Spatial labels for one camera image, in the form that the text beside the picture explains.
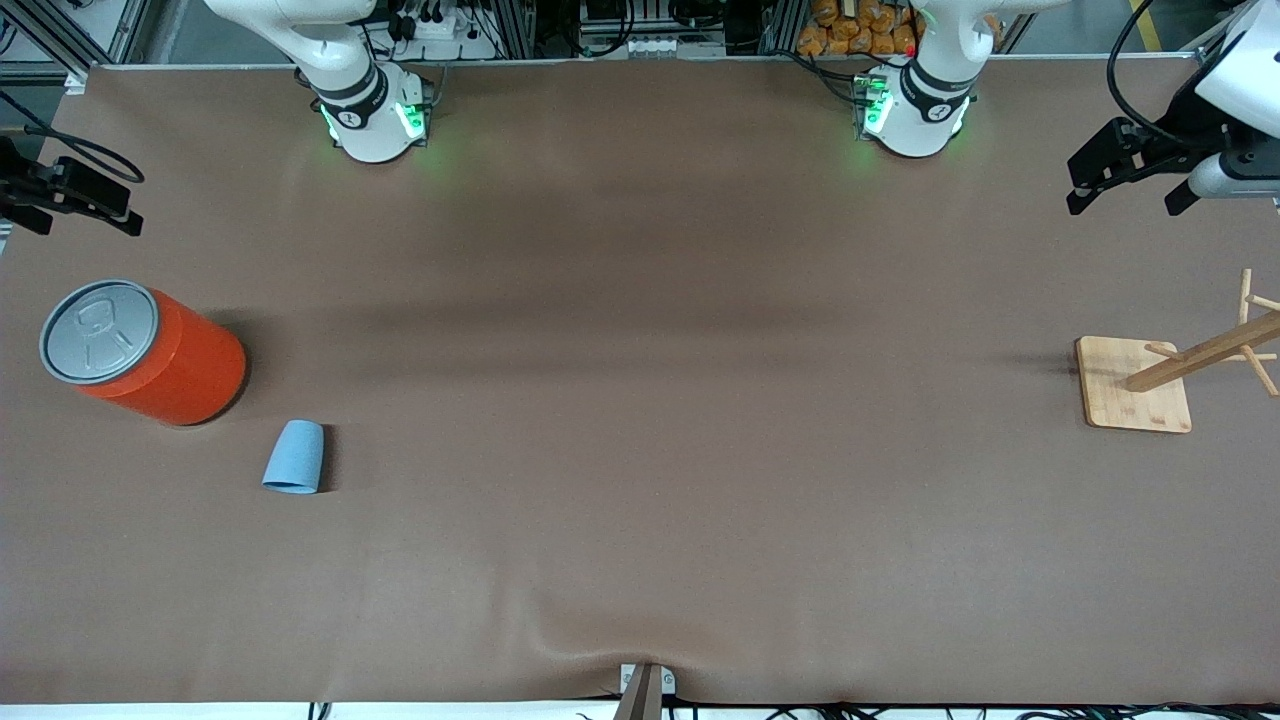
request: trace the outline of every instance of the black cable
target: black cable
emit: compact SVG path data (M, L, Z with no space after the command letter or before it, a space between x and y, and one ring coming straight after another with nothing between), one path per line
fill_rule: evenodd
M4 42L4 47L0 47L0 55L4 55L13 47L13 41L18 40L18 27L12 24L8 18L0 19L0 22L4 23L3 28L0 28L0 41Z
M613 42L609 44L608 47L600 51L595 51L582 47L577 42L577 40L575 40L571 35L571 31L575 24L577 27L581 27L581 20L579 20L577 23L573 23L572 20L568 23L564 22L567 18L570 18L568 9L571 6L577 6L577 0L561 0L561 18L559 18L561 37L564 40L564 44L568 45L570 50L584 58L596 58L620 50L623 45L627 44L627 40L631 37L631 31L634 31L636 27L636 9L635 5L631 4L631 1L632 0L617 0L620 5L618 36L613 40Z
M1125 20L1124 27L1120 28L1120 35L1116 37L1115 45L1111 46L1111 54L1107 55L1107 90L1111 91L1111 99L1115 100L1116 105L1125 115L1129 117L1130 120L1138 123L1139 126L1152 132L1153 135L1157 135L1175 145L1181 145L1183 147L1188 149L1217 150L1219 147L1216 146L1206 146L1203 143L1193 142L1184 137L1176 136L1166 131L1165 128L1158 127L1156 123L1148 120L1146 117L1143 117L1142 113L1134 109L1134 106L1130 105L1128 100L1125 100L1124 95L1121 95L1120 92L1120 86L1116 85L1116 59L1120 56L1120 49L1124 46L1125 41L1129 40L1129 35L1133 32L1133 28L1137 27L1138 18L1140 18L1142 14L1147 12L1147 8L1151 8L1151 4L1153 1L1155 0L1142 0L1142 3L1139 3L1138 6L1133 9L1133 14L1129 15L1129 19Z
M431 101L428 102L428 106L430 106L431 109L435 109L435 106L440 104L440 100L444 99L444 83L448 82L448 79L449 79L449 64L445 63L444 69L440 70L440 82L435 83L435 91L431 92Z
M38 137L49 137L56 140L58 142L61 142L67 147L76 151L76 154L83 158L86 161L91 163L92 165L96 165L104 173L115 176L124 182L140 183L146 179L146 176L142 174L142 170L138 169L138 167L134 165L133 161L131 161L124 155L120 155L115 150L99 145L93 141L84 140L83 137L77 137L74 135L68 135L65 132L54 129L52 127L49 126L49 123L41 120L35 113L28 110L22 102L14 100L13 96L5 92L4 90L0 90L0 100L8 102L9 105L13 106L14 110L18 110L23 115L26 115L28 120L35 123L32 126L23 127L23 132L26 132L27 135L35 135ZM99 154L114 160L124 169L122 170L111 165L110 163L100 158Z
M854 105L861 105L861 104L855 101ZM860 707L858 707L855 705L847 703L847 702L837 703L836 708L840 711L840 714L844 717L852 717L855 720L874 720L876 719L876 714L874 712L867 712L865 710L863 710L863 708L860 708Z
M1064 707L1059 712L1033 710L1030 712L1023 712L1018 716L1018 720L1132 720L1152 712L1194 712L1198 715L1217 717L1220 720L1249 720L1244 714L1236 712L1230 707L1207 707L1189 702L1164 702L1146 707L1123 707L1123 710L1101 706ZM979 720L986 720L986 717L983 716Z
M709 15L691 15L678 12L677 8L684 5L684 3L685 0L667 0L667 14L677 24L685 26L690 29L707 29L722 24L724 22L723 3L717 3L716 4L718 8L717 12Z
M369 47L369 54L376 60L379 55L384 59L392 59L392 51L381 45L374 45L374 38L369 36L369 23L360 23L360 31L365 33L365 47Z
M506 60L507 59L507 54L503 51L502 45L498 42L498 40L493 35L489 33L489 24L490 24L489 23L489 14L485 13L483 15L483 20L481 20L480 9L476 8L476 0L466 0L466 3L467 3L467 6L471 8L471 22L475 23L480 28L480 32L484 33L484 38L488 40L490 45L493 45L493 53L494 53L495 59L498 59L498 60Z
M850 105L852 105L855 108L861 108L861 106L867 105L865 101L856 100L855 97L852 97L850 95L846 95L844 91L841 91L838 87L836 87L836 85L832 83L832 81L852 82L854 81L854 76L851 76L851 74L837 73L837 72L833 72L833 70L826 70L823 68L819 68L818 63L815 63L813 60L806 60L801 55L797 55L797 54L795 54L795 53L792 53L790 50L769 50L768 53L765 53L765 55L781 55L783 58L790 58L794 63L796 63L797 65L800 65L805 70L809 70L810 73L818 76L818 79L822 81L822 85L824 85L827 87L827 90L831 91L831 94L835 95L836 97L838 97L840 100L842 100L845 102L849 102ZM872 716L868 715L863 720L870 720L870 717Z

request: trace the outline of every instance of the metal frame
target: metal frame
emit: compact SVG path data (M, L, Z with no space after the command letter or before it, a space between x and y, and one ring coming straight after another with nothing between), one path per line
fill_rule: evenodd
M1198 51L1207 46L1212 40L1217 38L1219 35L1226 32L1226 28L1231 26L1242 14L1247 13L1257 0L1249 0L1248 3L1240 3L1239 5L1231 8L1231 10L1221 20L1213 23L1213 27L1206 29L1204 32L1193 37L1187 45L1179 47L1184 51Z
M806 0L778 0L760 33L760 54L771 50L795 50L800 31L809 22Z
M106 49L106 54L111 58L113 63L129 61L129 53L133 51L140 26L150 6L151 0L125 0L124 13L120 15L120 22L115 26L115 36L111 38L111 46Z
M637 665L618 701L613 720L662 720L662 669Z
M17 26L18 32L24 33L54 64L63 68L61 74L70 73L83 81L91 67L109 61L106 53L47 0L0 0L0 10ZM47 68L41 74L47 74Z
M36 47L45 51L33 37L31 37L18 23L17 18L10 15L8 10L8 3L0 1L0 15L4 15L5 20L13 26L14 32L22 35L31 40ZM45 56L50 58L49 53L45 51ZM46 60L0 60L0 76L4 77L8 85L59 85L67 77L67 69L59 65L52 59Z
M1023 36L1030 29L1032 23L1036 22L1037 13L1025 13L1014 18L1014 22L1009 23L1009 29L1005 31L1005 38L1001 41L1000 47L996 47L996 53L1001 55L1007 55L1018 47L1021 42Z
M507 58L512 60L532 58L536 8L526 6L522 0L493 0L493 14L498 20L498 32L507 45Z

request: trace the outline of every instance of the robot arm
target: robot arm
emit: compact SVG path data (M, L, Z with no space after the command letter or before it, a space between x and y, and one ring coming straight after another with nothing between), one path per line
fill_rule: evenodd
M425 142L430 86L393 63L375 63L347 24L367 18L375 1L205 0L297 63L320 96L334 142L356 160L383 163Z
M1165 196L1170 215L1202 197L1280 197L1277 49L1280 0L1257 0L1160 119L1115 118L1071 156L1070 213L1112 187L1165 173L1187 176Z
M902 67L884 65L886 90L863 111L863 132L909 158L942 150L960 131L969 94L995 45L988 13L1034 13L1069 0L915 0L929 19L916 55Z

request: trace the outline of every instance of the wooden peg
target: wooden peg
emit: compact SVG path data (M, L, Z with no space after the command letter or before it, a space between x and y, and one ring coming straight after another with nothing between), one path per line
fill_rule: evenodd
M1251 295L1245 297L1249 305L1257 305L1258 307L1266 307L1267 310L1280 310L1280 302L1275 300L1267 300L1266 297L1258 297L1257 295Z
M1181 360L1183 359L1183 356L1181 356L1180 352L1175 352L1172 350L1169 350L1167 347L1161 347L1161 346L1156 345L1155 342L1148 342L1143 347L1144 347L1144 350L1147 352L1155 352L1156 355L1160 355L1161 357L1169 357L1170 360Z
M1240 351L1242 345L1253 347L1277 337L1280 337L1280 311L1272 310L1183 351L1181 360L1164 360L1129 375L1123 387L1129 392L1147 392L1230 357Z
M1271 382L1271 375L1267 374L1267 369L1258 363L1258 356L1253 354L1253 348L1248 345L1240 346L1240 352L1244 354L1244 359L1249 361L1249 366L1253 368L1253 374L1262 380L1262 387L1267 388L1267 395L1271 397L1280 397L1280 389L1276 389L1276 384Z
M1277 356L1275 352L1254 352L1254 357L1258 360L1275 360ZM1224 363L1248 363L1249 359L1243 355L1233 355L1230 357L1224 357Z
M1252 295L1253 295L1253 270L1251 268L1245 268L1240 270L1240 307L1235 316L1236 325L1243 325L1244 323L1249 322L1249 297Z

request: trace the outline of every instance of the green led light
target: green led light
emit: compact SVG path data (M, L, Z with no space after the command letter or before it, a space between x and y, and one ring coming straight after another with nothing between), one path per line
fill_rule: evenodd
M886 90L881 94L879 100L872 102L867 109L867 124L864 129L872 133L884 129L884 119L888 118L888 111L892 109L893 94Z
M396 104L396 114L410 137L422 137L422 110L415 105Z
M960 128L964 127L964 111L968 109L969 109L969 100L965 99L964 104L960 105L960 109L956 110L956 123L951 126L951 135L960 132Z
M334 142L338 142L338 128L333 126L333 115L329 114L329 109L320 105L320 114L324 117L324 123L329 126L329 137L332 137Z

